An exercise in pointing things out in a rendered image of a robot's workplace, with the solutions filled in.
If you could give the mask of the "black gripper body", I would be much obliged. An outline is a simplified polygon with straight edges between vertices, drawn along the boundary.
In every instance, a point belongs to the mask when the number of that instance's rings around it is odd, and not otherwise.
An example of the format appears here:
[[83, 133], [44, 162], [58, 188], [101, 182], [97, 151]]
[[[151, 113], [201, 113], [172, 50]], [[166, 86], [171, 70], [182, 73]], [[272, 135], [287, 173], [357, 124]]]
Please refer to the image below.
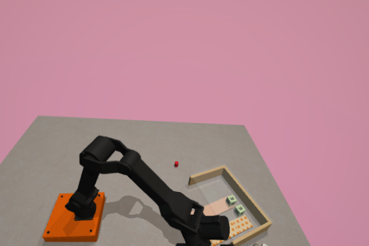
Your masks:
[[[208, 241], [201, 238], [199, 241], [195, 242], [195, 243], [177, 243], [175, 246], [211, 246], [211, 242], [210, 244], [208, 244]], [[221, 244], [220, 246], [234, 246], [234, 245], [224, 245]]]

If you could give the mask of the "cream strip with orange polka dots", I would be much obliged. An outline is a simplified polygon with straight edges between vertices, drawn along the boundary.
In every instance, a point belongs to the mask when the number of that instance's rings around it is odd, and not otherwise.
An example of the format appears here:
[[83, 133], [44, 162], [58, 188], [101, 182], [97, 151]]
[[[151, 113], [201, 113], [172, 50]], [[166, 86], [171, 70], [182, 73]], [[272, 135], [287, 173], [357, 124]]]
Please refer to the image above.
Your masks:
[[210, 242], [212, 243], [211, 246], [216, 246], [217, 244], [223, 242], [225, 240], [210, 240]]

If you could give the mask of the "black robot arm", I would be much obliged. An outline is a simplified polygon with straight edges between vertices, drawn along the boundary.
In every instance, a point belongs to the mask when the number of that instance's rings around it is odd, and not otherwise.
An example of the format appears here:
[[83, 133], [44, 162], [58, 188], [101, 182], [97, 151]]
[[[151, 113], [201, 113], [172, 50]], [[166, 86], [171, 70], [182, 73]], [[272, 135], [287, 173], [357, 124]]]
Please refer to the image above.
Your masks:
[[[107, 161], [113, 152], [120, 152], [119, 161]], [[181, 192], [171, 190], [142, 160], [134, 150], [121, 141], [98, 136], [81, 151], [80, 165], [84, 166], [79, 186], [65, 207], [75, 214], [74, 221], [93, 220], [100, 190], [95, 188], [99, 174], [120, 173], [128, 176], [158, 206], [170, 227], [178, 229], [187, 243], [201, 238], [228, 240], [230, 225], [225, 215], [204, 215], [204, 206], [187, 198]], [[191, 215], [192, 208], [195, 209]], [[91, 219], [92, 218], [92, 219]]]

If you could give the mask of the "peach strip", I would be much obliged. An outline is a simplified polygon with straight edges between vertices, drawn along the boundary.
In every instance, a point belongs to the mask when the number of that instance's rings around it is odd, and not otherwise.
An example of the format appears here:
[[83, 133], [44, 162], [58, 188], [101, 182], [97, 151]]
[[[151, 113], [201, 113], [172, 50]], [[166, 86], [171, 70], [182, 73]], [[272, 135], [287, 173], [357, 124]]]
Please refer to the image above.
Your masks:
[[[206, 205], [204, 207], [205, 207], [205, 209], [203, 211], [204, 215], [215, 215], [215, 214], [213, 214], [212, 210], [210, 209], [210, 207], [208, 205]], [[194, 214], [194, 211], [191, 212], [191, 215], [193, 215], [193, 214]]]

